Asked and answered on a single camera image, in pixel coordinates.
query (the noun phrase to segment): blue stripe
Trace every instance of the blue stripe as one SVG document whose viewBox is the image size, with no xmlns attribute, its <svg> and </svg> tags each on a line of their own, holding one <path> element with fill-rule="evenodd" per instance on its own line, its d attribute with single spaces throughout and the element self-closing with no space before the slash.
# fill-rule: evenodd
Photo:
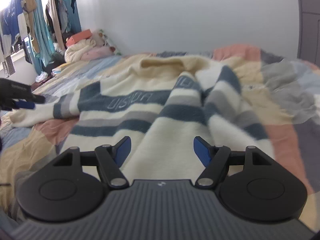
<svg viewBox="0 0 320 240">
<path fill-rule="evenodd" d="M 167 105 L 159 116 L 185 122 L 199 122 L 206 125 L 204 113 L 200 107 L 185 105 Z"/>
<path fill-rule="evenodd" d="M 114 136 L 116 132 L 124 129 L 146 133 L 150 126 L 151 123 L 143 120 L 125 120 L 118 126 L 87 127 L 75 125 L 70 133 L 88 137 Z"/>
<path fill-rule="evenodd" d="M 61 113 L 61 105 L 63 104 L 63 101 L 65 100 L 67 95 L 63 95 L 60 97 L 59 101 L 54 104 L 53 106 L 53 117 L 55 119 L 63 119 L 62 113 Z"/>
<path fill-rule="evenodd" d="M 239 94 L 241 94 L 241 85 L 238 77 L 228 66 L 222 67 L 218 81 L 228 82 Z"/>
<path fill-rule="evenodd" d="M 206 100 L 206 98 L 208 97 L 208 95 L 211 93 L 211 91 L 213 90 L 214 87 L 208 88 L 206 91 L 203 91 L 201 93 L 201 102 L 204 103 L 204 101 Z"/>
<path fill-rule="evenodd" d="M 264 130 L 263 126 L 259 123 L 251 124 L 245 127 L 244 130 L 257 140 L 268 139 L 266 131 Z"/>
<path fill-rule="evenodd" d="M 214 103 L 207 103 L 204 106 L 204 115 L 206 117 L 207 120 L 210 119 L 211 116 L 215 115 L 215 114 L 220 114 L 219 109 L 216 107 L 216 105 Z"/>
<path fill-rule="evenodd" d="M 124 96 L 104 96 L 100 94 L 100 83 L 83 88 L 78 101 L 79 111 L 105 111 L 115 113 L 126 110 L 135 103 L 159 104 L 164 106 L 171 90 L 143 91 L 136 90 Z"/>
<path fill-rule="evenodd" d="M 174 88 L 193 89 L 201 91 L 201 87 L 198 82 L 195 82 L 192 78 L 183 75 L 179 76 L 176 84 L 174 85 Z"/>
<path fill-rule="evenodd" d="M 162 53 L 158 53 L 156 57 L 184 56 L 186 54 L 187 52 L 164 51 Z"/>
</svg>

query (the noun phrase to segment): striped sweater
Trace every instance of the striped sweater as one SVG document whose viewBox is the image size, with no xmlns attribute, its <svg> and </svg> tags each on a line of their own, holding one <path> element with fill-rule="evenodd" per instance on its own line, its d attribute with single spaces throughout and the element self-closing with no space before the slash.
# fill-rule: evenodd
<svg viewBox="0 0 320 240">
<path fill-rule="evenodd" d="M 255 113 L 241 96 L 232 70 L 205 57 L 145 58 L 55 102 L 19 110 L 13 126 L 79 116 L 61 152 L 92 151 L 130 136 L 132 150 L 118 161 L 133 179 L 195 179 L 207 163 L 193 150 L 201 136 L 211 145 L 273 149 Z"/>
</svg>

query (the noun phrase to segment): white wall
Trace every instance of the white wall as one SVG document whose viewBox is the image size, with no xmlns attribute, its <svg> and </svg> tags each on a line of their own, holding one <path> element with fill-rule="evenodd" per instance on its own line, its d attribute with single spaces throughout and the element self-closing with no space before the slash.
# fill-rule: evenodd
<svg viewBox="0 0 320 240">
<path fill-rule="evenodd" d="M 82 29 L 104 29 L 125 54 L 250 43 L 297 56 L 298 0 L 77 0 Z"/>
<path fill-rule="evenodd" d="M 20 57 L 16 60 L 14 60 L 14 58 L 12 57 L 12 60 L 14 60 L 13 65 L 16 72 L 12 74 L 8 79 L 31 85 L 36 81 L 36 70 L 32 64 L 26 62 L 23 50 L 19 51 L 18 53 L 22 53 L 23 57 Z M 6 78 L 3 69 L 0 70 L 0 78 Z"/>
</svg>

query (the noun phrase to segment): metal pin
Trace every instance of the metal pin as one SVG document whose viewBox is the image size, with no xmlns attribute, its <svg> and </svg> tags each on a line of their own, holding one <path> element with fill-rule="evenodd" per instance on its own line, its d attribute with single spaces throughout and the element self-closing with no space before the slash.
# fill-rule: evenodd
<svg viewBox="0 0 320 240">
<path fill-rule="evenodd" d="M 125 185 L 127 183 L 127 181 L 123 178 L 115 178 L 111 180 L 111 185 L 115 186 L 115 187 L 121 187 L 123 185 Z"/>
<path fill-rule="evenodd" d="M 213 184 L 213 180 L 209 178 L 201 178 L 198 180 L 198 184 L 203 187 L 211 186 Z"/>
</svg>

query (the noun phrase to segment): orange box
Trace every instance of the orange box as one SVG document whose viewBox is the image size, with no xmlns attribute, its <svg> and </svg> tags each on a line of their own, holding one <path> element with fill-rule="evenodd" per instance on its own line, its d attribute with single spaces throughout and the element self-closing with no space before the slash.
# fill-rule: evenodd
<svg viewBox="0 0 320 240">
<path fill-rule="evenodd" d="M 79 32 L 77 34 L 72 35 L 69 40 L 67 41 L 66 45 L 67 47 L 76 44 L 78 41 L 90 38 L 92 36 L 92 33 L 90 29 L 87 29 L 85 31 Z"/>
</svg>

